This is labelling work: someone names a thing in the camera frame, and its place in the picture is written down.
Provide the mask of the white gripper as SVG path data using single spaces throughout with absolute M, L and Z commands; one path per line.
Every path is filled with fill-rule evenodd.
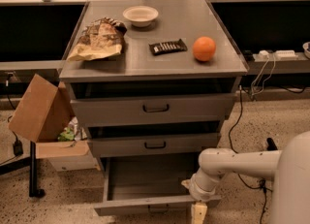
M 197 201 L 191 205 L 191 224 L 203 224 L 207 214 L 206 203 L 211 200 L 216 192 L 217 177 L 195 173 L 190 179 L 182 180 L 181 185 Z

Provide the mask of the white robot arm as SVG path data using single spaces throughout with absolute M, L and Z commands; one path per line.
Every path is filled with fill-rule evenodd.
M 268 224 L 310 224 L 310 132 L 292 138 L 282 150 L 235 153 L 208 148 L 199 156 L 199 169 L 182 182 L 194 203 L 191 224 L 202 224 L 216 186 L 229 173 L 273 182 Z

